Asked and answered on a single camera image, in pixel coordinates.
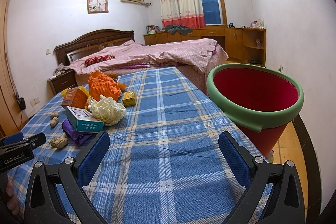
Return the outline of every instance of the human hand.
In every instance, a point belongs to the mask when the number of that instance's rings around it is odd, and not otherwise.
[[[14,186],[10,181],[7,183],[6,193],[10,197],[10,200],[7,202],[8,209],[12,211],[13,215],[18,215],[20,211],[19,202],[16,194],[14,194]]]

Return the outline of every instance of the white plastic bag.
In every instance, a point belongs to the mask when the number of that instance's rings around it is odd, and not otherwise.
[[[106,126],[113,126],[126,115],[126,108],[111,97],[105,97],[101,94],[99,102],[92,97],[89,98],[88,102],[88,108],[92,115],[103,121]]]

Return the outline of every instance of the purple plastic bag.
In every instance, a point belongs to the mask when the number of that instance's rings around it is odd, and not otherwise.
[[[73,139],[78,146],[85,143],[85,141],[92,135],[92,133],[89,132],[76,131],[67,118],[64,120],[62,124],[62,129],[64,133],[71,139]]]

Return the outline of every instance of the headboard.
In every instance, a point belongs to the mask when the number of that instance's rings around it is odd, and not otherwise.
[[[58,64],[69,65],[69,60],[75,61],[105,47],[119,46],[131,39],[134,41],[134,31],[96,30],[74,41],[56,46],[54,51]]]

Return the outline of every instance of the metal bolt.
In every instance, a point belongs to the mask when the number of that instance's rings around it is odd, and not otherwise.
[[[288,164],[290,167],[293,167],[293,166],[294,166],[294,162],[291,161],[291,160],[287,161],[287,164]]]
[[[41,167],[41,166],[42,166],[42,162],[37,161],[37,162],[35,163],[35,167],[36,167],[36,168]]]
[[[262,157],[255,157],[254,160],[259,164],[262,164],[264,162],[264,159]]]
[[[66,158],[66,159],[64,160],[64,162],[65,162],[66,164],[71,164],[73,161],[74,161],[74,159],[71,158],[71,157]]]

